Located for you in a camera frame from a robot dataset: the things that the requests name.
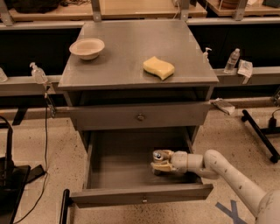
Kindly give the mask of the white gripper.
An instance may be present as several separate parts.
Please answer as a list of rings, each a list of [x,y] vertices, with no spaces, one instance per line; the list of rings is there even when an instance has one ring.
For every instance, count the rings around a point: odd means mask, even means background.
[[[160,150],[164,160],[171,160],[171,163],[158,164],[151,163],[154,170],[161,172],[187,172],[188,154],[185,151]]]

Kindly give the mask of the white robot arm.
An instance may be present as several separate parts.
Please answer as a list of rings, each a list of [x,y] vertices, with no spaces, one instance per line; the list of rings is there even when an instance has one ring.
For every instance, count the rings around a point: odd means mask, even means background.
[[[193,172],[205,179],[222,177],[255,217],[255,224],[280,224],[280,191],[265,192],[217,150],[203,155],[185,151],[154,150],[152,169],[158,172]]]

